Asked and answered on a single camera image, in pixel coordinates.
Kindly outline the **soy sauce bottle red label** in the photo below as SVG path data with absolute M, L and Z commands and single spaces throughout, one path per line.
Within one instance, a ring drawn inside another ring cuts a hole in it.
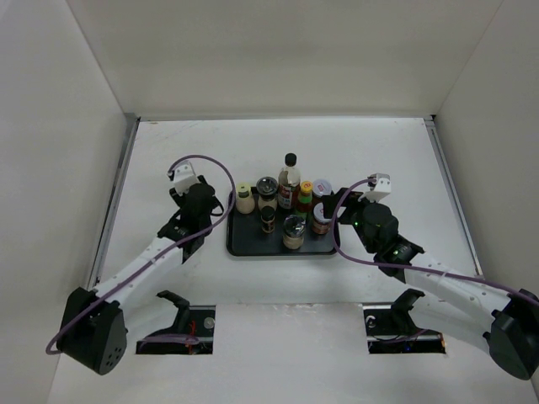
M 279 173 L 278 204 L 283 210 L 292 210 L 297 200 L 301 183 L 301 172 L 296 163 L 296 154 L 287 153 L 285 155 L 285 166 Z

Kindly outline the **clear shaker black flip lid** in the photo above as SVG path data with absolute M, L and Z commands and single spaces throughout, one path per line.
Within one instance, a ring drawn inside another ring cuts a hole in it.
M 304 243 L 306 220 L 300 215 L 288 215 L 283 222 L 283 244 L 290 250 L 299 249 Z

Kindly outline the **small spice jar black lid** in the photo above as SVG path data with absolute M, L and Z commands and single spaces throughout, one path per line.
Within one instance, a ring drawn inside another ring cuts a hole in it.
M 260 219 L 262 221 L 262 231 L 270 234 L 275 230 L 275 209 L 269 205 L 260 210 Z

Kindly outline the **shaker yellow lid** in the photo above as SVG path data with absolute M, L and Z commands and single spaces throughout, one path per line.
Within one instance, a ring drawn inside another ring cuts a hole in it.
M 236 186 L 236 210 L 243 215 L 251 214 L 255 209 L 255 200 L 249 183 Z

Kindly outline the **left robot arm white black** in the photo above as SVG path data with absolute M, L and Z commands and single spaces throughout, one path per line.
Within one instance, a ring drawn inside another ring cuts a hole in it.
M 65 354 L 98 375 L 108 374 L 128 345 L 128 324 L 143 297 L 173 303 L 160 316 L 172 336 L 189 325 L 189 302 L 159 286 L 173 270 L 190 262 L 211 234 L 223 207 L 215 189 L 201 175 L 179 174 L 170 190 L 178 211 L 157 232 L 148 247 L 117 275 L 91 290 L 75 289 L 67 298 L 58 334 L 49 354 Z

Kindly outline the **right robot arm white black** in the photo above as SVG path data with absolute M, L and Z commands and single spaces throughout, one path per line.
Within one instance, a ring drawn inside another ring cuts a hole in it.
M 392 326 L 448 334 L 484 351 L 503 371 L 529 380 L 538 369 L 538 298 L 528 290 L 466 276 L 398 232 L 398 219 L 376 191 L 341 189 L 322 198 L 332 226 L 353 227 L 367 265 L 408 286 L 393 303 Z

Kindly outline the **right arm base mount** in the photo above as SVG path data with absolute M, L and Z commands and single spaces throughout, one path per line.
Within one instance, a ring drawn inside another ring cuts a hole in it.
M 445 354 L 440 332 L 417 327 L 411 310 L 424 292 L 405 290 L 394 302 L 363 305 L 370 354 Z

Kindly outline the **large grinder black top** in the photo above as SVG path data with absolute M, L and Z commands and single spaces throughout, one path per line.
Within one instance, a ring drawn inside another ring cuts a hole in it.
M 264 207 L 269 206 L 276 210 L 278 206 L 277 192 L 278 182 L 272 177 L 262 177 L 256 183 L 256 189 L 258 192 L 258 208 L 262 210 Z

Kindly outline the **sauce jar white lid front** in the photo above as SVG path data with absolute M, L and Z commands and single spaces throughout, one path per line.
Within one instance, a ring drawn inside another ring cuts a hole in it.
M 318 235 L 328 234 L 331 228 L 331 219 L 324 215 L 323 203 L 317 203 L 312 210 L 312 231 Z

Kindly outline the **sauce jar white lid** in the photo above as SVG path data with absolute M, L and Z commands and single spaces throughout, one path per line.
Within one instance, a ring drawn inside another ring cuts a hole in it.
M 312 182 L 312 195 L 321 199 L 323 196 L 329 196 L 333 192 L 332 185 L 326 179 L 319 178 Z
M 312 210 L 312 231 L 318 235 L 328 234 L 331 228 L 331 219 L 324 215 L 323 203 L 317 203 Z

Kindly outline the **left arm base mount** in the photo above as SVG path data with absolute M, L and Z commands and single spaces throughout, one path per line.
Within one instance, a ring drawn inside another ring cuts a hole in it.
M 215 306 L 192 306 L 169 290 L 157 293 L 160 303 L 173 307 L 173 318 L 136 342 L 137 355 L 213 354 L 216 328 Z

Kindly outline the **chili sauce bottle green label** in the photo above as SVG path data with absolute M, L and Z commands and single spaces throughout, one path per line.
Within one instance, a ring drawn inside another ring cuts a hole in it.
M 296 198 L 294 212 L 296 215 L 306 219 L 312 208 L 312 182 L 303 181 L 300 184 L 299 193 Z

